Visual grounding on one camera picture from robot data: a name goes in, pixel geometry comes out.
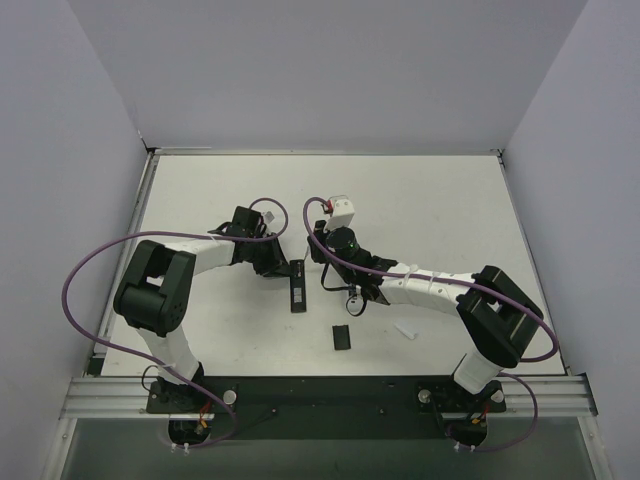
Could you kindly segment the black remote control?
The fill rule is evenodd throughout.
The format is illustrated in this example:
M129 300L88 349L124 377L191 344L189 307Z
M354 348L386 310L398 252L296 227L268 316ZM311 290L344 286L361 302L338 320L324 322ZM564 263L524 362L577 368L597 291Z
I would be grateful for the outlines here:
M290 262L290 311L293 314L307 311L305 262L303 259Z

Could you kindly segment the black battery cover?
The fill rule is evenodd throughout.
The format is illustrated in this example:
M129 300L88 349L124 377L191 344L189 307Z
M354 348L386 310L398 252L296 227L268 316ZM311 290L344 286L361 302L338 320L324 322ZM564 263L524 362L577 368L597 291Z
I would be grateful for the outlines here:
M348 325L333 325L332 336L335 351L346 351L351 348L351 337Z

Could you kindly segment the white battery cover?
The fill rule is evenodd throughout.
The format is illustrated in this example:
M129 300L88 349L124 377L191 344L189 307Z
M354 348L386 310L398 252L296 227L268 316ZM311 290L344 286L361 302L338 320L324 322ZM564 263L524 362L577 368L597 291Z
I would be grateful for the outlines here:
M418 333L415 330L407 328L402 324L395 324L394 327L401 335L403 335L408 340L415 340L418 336Z

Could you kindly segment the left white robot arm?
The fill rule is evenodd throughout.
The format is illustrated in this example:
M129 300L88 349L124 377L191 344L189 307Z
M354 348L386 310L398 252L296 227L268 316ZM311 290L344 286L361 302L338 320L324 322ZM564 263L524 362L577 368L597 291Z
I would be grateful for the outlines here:
M185 412L207 404L204 367L182 327L196 275L241 263L250 264L256 275L265 278L290 275L278 235L269 229L272 221L269 212L238 206L231 220L203 239L138 243L113 308L157 359L159 374L150 394L160 402L172 402Z

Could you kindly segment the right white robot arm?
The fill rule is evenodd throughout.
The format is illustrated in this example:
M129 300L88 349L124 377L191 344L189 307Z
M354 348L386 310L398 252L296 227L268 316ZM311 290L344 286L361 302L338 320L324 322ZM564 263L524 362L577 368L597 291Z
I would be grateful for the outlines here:
M460 319L473 348L455 368L453 381L472 395L521 363L544 326L535 302L495 266L467 274L421 270L371 254L352 229L329 229L324 221L315 224L308 243L313 261L333 268L363 305L410 305Z

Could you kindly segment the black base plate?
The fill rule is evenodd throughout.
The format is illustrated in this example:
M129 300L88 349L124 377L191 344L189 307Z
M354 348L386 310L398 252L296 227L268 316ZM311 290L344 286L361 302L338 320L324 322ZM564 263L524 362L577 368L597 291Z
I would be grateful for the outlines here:
M442 439L458 424L466 440L486 437L485 416L503 413L499 381L470 394L448 376L206 377L213 402L159 381L145 411L169 419L176 443L229 434L234 440Z

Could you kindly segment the aluminium table rail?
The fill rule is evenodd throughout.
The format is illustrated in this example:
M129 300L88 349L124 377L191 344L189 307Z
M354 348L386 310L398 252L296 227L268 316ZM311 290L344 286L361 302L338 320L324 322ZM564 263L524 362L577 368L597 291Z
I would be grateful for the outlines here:
M206 387L218 402L182 411L151 395L156 379L85 377L71 382L62 407L64 418L197 418L200 411L235 413L251 407L356 407L386 415L395 406L418 413L437 410L463 416L487 408L490 413L525 417L581 417L597 414L583 376L502 377L472 395L447 376L208 377Z

